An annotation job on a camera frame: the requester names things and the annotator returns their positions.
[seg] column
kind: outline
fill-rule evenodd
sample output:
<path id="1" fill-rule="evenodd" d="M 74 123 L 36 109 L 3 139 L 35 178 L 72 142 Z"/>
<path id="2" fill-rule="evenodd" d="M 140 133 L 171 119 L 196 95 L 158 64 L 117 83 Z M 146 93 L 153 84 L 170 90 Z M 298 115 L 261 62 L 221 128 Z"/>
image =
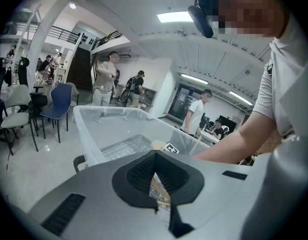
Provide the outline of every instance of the column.
<path id="1" fill-rule="evenodd" d="M 30 91 L 33 88 L 35 70 L 45 39 L 53 23 L 70 1 L 71 0 L 57 0 L 43 18 L 35 32 L 27 54 L 27 58 L 29 59 L 29 65 L 27 67 L 27 82 Z"/>

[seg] fluorescent light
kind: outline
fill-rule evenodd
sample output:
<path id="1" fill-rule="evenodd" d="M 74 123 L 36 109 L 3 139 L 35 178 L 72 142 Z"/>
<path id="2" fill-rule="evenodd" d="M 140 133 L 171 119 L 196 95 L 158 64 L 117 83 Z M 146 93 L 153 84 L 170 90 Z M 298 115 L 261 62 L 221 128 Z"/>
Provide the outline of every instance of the fluorescent light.
<path id="1" fill-rule="evenodd" d="M 187 11 L 177 11 L 162 13 L 157 15 L 161 23 L 165 22 L 193 22 L 191 16 Z"/>
<path id="2" fill-rule="evenodd" d="M 244 101 L 245 103 L 247 103 L 248 105 L 252 106 L 253 104 L 250 103 L 249 101 L 247 101 L 246 99 L 242 98 L 241 96 L 237 95 L 235 92 L 230 91 L 229 94 L 232 94 L 233 96 L 235 96 L 236 98 L 239 98 L 240 100 Z"/>
<path id="3" fill-rule="evenodd" d="M 181 76 L 184 77 L 184 78 L 188 78 L 188 79 L 191 79 L 191 80 L 194 80 L 194 81 L 206 84 L 206 85 L 209 83 L 208 81 L 204 81 L 202 79 L 199 79 L 199 78 L 196 78 L 194 76 L 187 75 L 187 74 L 181 74 Z"/>

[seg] white floor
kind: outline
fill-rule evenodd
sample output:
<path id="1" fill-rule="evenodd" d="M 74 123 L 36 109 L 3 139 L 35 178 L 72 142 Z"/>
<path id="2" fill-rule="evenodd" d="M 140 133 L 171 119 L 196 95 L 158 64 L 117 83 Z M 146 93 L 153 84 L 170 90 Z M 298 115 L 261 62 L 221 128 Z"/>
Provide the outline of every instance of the white floor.
<path id="1" fill-rule="evenodd" d="M 14 156 L 9 155 L 7 144 L 0 142 L 0 191 L 7 202 L 28 212 L 40 198 L 76 173 L 73 160 L 85 152 L 72 115 L 68 118 L 68 132 L 65 118 L 60 124 L 61 143 L 56 127 L 46 120 L 44 139 L 41 120 L 38 120 L 39 137 L 35 135 L 38 152 L 29 125 L 18 129 L 18 139 L 12 148 Z M 177 125 L 166 118 L 162 120 L 173 127 Z"/>

